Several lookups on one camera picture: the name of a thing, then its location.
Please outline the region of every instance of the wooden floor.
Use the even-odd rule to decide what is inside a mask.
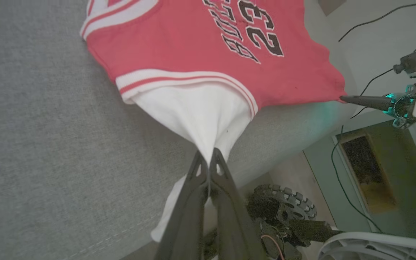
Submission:
[[[307,163],[306,156],[300,152],[292,158],[277,165],[269,173],[260,176],[251,183],[241,188],[240,194],[245,197],[259,184],[273,183],[283,187],[291,188],[309,198],[317,208],[317,220],[325,220],[335,226],[332,214],[328,209],[324,196],[314,178],[311,167]],[[214,228],[216,225],[215,215],[210,210],[205,215],[205,229]],[[299,249],[303,254],[303,260],[315,260],[322,243],[312,242],[310,247]],[[158,244],[151,242],[121,260],[152,260]]]

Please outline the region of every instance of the gray couch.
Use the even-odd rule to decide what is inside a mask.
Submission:
[[[317,0],[311,37],[355,84]],[[0,259],[118,260],[150,240],[195,147],[117,88],[79,36],[86,0],[0,0]],[[268,107],[231,151],[238,186],[343,123],[338,102]]]

